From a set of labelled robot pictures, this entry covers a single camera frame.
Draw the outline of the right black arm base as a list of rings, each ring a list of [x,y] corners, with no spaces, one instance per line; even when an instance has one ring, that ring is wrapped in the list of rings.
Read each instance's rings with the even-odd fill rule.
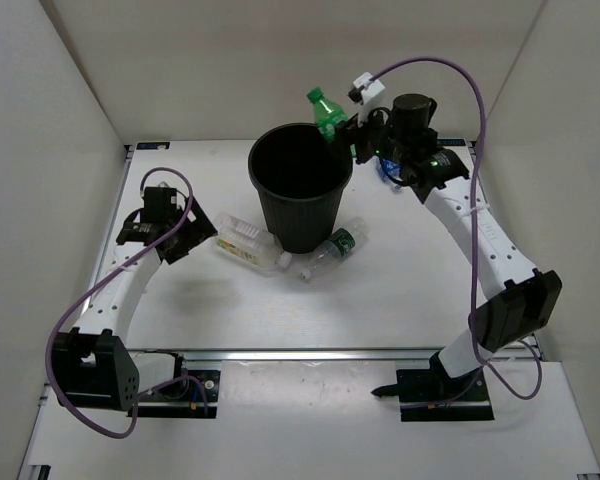
[[[396,370],[396,382],[371,391],[376,398],[397,397],[403,423],[481,422],[495,419],[483,370],[449,377],[434,354],[429,366]]]

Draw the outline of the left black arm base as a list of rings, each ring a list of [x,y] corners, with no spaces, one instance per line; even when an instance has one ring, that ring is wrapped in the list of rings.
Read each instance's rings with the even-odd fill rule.
[[[215,419],[221,364],[188,358],[182,352],[134,355],[141,374],[139,418]]]

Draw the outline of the green plastic bottle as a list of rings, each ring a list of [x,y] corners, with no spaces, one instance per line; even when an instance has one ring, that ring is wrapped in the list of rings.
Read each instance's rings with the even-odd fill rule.
[[[314,123],[323,138],[331,143],[336,134],[336,127],[349,119],[341,105],[325,97],[319,87],[307,93],[307,98],[313,107]]]

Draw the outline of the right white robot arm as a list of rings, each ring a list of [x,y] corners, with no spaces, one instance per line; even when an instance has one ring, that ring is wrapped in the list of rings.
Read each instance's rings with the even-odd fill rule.
[[[394,181],[410,188],[444,225],[472,267],[478,283],[472,293],[486,299],[473,307],[467,330],[431,361],[430,390],[450,400],[498,350],[547,325],[562,282],[514,245],[480,197],[477,170],[439,141],[429,126],[434,99],[403,94],[386,108],[378,95],[352,98],[360,109],[336,127],[336,151],[354,146],[360,163],[377,156],[397,164]]]

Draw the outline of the yellow label clear bottle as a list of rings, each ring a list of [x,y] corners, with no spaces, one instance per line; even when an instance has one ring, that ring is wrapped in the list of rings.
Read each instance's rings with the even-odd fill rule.
[[[292,254],[271,232],[226,212],[220,212],[213,225],[217,231],[215,245],[223,252],[259,270],[285,270]]]

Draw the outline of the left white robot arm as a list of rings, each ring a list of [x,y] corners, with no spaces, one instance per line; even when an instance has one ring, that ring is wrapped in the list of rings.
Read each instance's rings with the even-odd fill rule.
[[[148,187],[144,205],[122,224],[109,273],[87,310],[59,333],[51,365],[60,390],[78,408],[128,411],[136,394],[155,387],[168,400],[186,395],[190,377],[174,353],[131,354],[126,337],[151,277],[217,231],[198,202],[177,204],[177,190]]]

